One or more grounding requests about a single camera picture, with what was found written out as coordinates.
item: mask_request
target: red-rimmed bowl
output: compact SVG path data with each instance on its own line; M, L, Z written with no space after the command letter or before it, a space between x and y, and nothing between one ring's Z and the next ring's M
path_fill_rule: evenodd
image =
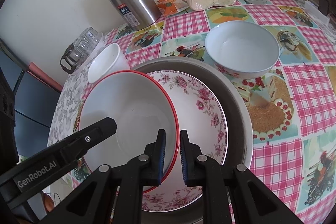
M155 142L158 130L166 131L163 180L176 161L179 148L179 123L165 90L148 75L123 70L101 79L86 98L79 129L111 117L117 123L115 135L88 150L84 156L90 170L102 164L116 167L144 152ZM148 192L154 187L144 188Z

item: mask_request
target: silver bolt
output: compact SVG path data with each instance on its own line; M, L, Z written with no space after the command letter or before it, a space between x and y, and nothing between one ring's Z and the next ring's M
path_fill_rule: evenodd
M239 172L245 172L247 169L247 167L243 164L238 164L236 168Z
M98 170L101 171L102 173L107 172L110 169L110 167L106 164L103 164L99 166Z
M145 155L145 154L142 154L142 155L140 155L140 156L138 157L138 159L139 159L140 161L146 161L146 160L149 159L149 157L148 157L147 155Z
M199 161L206 161L206 160L208 159L208 157L207 157L206 155L199 155L199 156L197 157L197 159L198 159Z

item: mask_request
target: small white bowl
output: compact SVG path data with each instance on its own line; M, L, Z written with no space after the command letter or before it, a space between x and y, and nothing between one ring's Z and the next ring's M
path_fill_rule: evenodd
M264 75L279 58L279 45L265 28L246 21L228 21L208 32L205 48L223 71L252 79Z
M141 155L147 144L155 142L158 130L163 128L164 180L176 161L180 137L177 115L165 90L142 72L114 72L100 80L86 98L79 130L105 117L115 120L117 132L88 150L84 158L89 169L94 171L102 164L126 164Z
M105 75L119 70L129 70L129 64L117 43L112 43L98 54L90 65L87 79L95 83Z

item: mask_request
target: table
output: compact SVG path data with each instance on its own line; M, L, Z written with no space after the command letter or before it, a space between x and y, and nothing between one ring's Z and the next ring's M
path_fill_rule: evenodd
M275 67L263 77L237 79L217 68L240 92L251 116L254 149L251 171L307 224L322 222L336 200L336 51L303 9L304 0L270 0L201 12L162 16L144 30L126 24L106 34L98 47L118 43L131 67L163 56L189 56L213 65L204 49L208 31L229 20L265 27L282 44ZM53 117L48 145L78 130L78 114L93 88L90 63L69 75ZM252 96L268 100L260 106ZM83 160L63 179L75 188L88 175Z

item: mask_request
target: marble patterned tablecloth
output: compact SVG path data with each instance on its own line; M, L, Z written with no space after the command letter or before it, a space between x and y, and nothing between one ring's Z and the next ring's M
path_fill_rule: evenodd
M336 200L336 51L307 13L305 0L270 0L161 17L144 30L126 24L99 45L118 43L131 67L164 56L187 56L214 65L204 48L208 31L229 20L263 26L280 43L275 67L256 79L237 79L218 68L243 97L253 125L251 171L304 223L321 223ZM59 98L48 145L78 129L78 114L93 88L91 62L69 75ZM83 159L63 179L75 188L90 171Z

